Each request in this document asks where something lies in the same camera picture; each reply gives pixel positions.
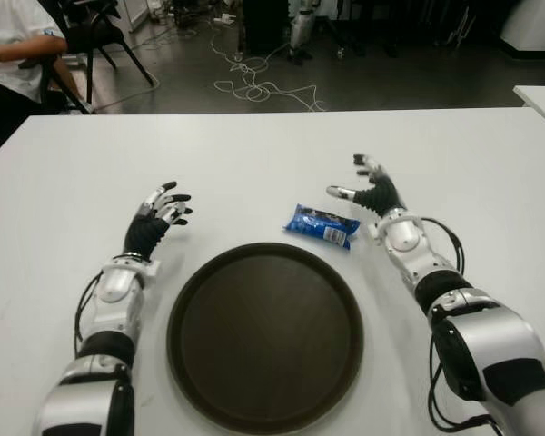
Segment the white cabinet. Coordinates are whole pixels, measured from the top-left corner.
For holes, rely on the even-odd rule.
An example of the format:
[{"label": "white cabinet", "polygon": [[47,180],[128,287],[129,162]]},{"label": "white cabinet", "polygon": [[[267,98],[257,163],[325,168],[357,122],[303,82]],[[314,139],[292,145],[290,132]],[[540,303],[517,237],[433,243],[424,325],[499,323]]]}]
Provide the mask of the white cabinet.
[{"label": "white cabinet", "polygon": [[122,30],[132,32],[149,14],[145,0],[119,0]]}]

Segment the brown tray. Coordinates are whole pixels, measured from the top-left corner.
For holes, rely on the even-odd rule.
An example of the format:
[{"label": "brown tray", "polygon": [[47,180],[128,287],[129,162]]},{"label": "brown tray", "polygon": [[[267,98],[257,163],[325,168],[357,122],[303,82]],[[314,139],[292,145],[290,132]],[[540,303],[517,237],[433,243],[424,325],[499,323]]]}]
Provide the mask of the brown tray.
[{"label": "brown tray", "polygon": [[231,430],[295,431],[351,386],[363,326],[345,281],[311,253],[255,243],[221,254],[184,286],[167,354],[193,406]]}]

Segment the floor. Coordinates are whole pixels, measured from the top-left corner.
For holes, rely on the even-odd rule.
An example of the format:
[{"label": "floor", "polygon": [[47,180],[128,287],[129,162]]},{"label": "floor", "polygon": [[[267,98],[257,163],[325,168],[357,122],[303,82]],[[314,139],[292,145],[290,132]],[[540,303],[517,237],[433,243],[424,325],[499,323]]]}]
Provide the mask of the floor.
[{"label": "floor", "polygon": [[[100,114],[206,114],[306,111],[312,89],[298,96],[271,95],[261,103],[235,99],[213,86],[232,80],[242,86],[241,73],[211,48],[233,57],[236,30],[213,30],[207,23],[193,32],[169,26],[144,24],[128,35],[130,46],[145,67],[161,82],[159,89],[123,103],[98,110]],[[286,52],[274,55],[270,68],[256,82],[274,81],[283,89],[315,84],[320,107],[330,111],[519,106],[515,84],[545,85],[545,60],[520,61],[498,47],[463,45],[459,50],[431,45],[402,45],[398,58],[388,57],[382,47],[369,44],[366,55],[346,52],[337,59],[337,46],[326,34],[316,34],[309,50],[311,61],[290,64]],[[116,71],[102,58],[95,59],[94,106],[107,105],[126,96],[149,90],[143,76],[121,47],[109,47]],[[257,65],[258,61],[249,63]],[[84,71],[74,68],[84,89]]]}]

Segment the snack package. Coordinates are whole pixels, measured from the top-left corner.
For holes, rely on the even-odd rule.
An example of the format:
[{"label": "snack package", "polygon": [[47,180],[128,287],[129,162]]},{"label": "snack package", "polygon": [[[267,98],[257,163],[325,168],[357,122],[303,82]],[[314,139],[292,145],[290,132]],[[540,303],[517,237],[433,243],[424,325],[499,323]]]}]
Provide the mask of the snack package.
[{"label": "snack package", "polygon": [[294,217],[285,229],[324,239],[349,250],[348,237],[354,234],[359,226],[359,221],[341,218],[332,213],[316,211],[311,207],[297,204]]}]

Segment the white cable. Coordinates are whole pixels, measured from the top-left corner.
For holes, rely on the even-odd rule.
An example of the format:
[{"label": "white cable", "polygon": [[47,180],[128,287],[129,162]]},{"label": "white cable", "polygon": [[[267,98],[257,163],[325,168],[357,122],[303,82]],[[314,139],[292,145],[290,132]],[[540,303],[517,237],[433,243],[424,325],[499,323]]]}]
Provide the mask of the white cable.
[{"label": "white cable", "polygon": [[137,97],[139,95],[144,95],[144,94],[148,94],[148,93],[151,93],[153,91],[155,91],[157,88],[159,88],[162,83],[158,80],[157,77],[155,77],[153,74],[151,74],[149,71],[145,70],[146,73],[148,73],[150,75],[150,77],[155,81],[155,85],[150,88],[150,89],[146,89],[145,91],[142,91],[140,93],[136,93],[136,94],[132,94],[132,95],[128,95],[127,97],[124,97],[122,98],[121,100],[117,100],[116,102],[113,102],[113,103],[109,103],[109,104],[105,104],[103,106],[98,106],[98,107],[95,107],[95,111],[100,111],[102,109],[106,109],[107,107],[111,107],[111,106],[115,106],[116,104],[119,104],[119,103],[123,103],[127,100],[130,100],[134,97]]},{"label": "white cable", "polygon": [[[227,63],[231,65],[230,72],[240,71],[242,73],[241,78],[243,79],[244,86],[237,88],[234,85],[232,80],[218,80],[213,83],[214,88],[223,93],[232,94],[234,98],[238,100],[249,101],[253,103],[262,103],[271,98],[271,95],[283,95],[286,97],[291,97],[292,99],[298,101],[303,106],[307,108],[309,112],[325,112],[326,109],[321,107],[320,104],[324,104],[323,100],[317,100],[317,85],[310,84],[302,88],[283,90],[280,89],[273,82],[262,82],[256,83],[256,76],[260,73],[264,73],[269,69],[269,59],[277,52],[281,51],[288,44],[283,44],[279,48],[273,50],[265,58],[262,57],[251,57],[245,59],[243,62],[236,62],[228,58],[228,55],[214,46],[214,40],[217,35],[221,33],[220,29],[215,28],[210,21],[206,21],[208,25],[215,31],[212,40],[210,41],[210,46],[212,51],[217,55],[221,56]],[[248,64],[254,61],[259,62],[258,65],[250,67]],[[297,93],[303,91],[312,91],[312,103],[306,103],[301,97],[296,95]]]}]

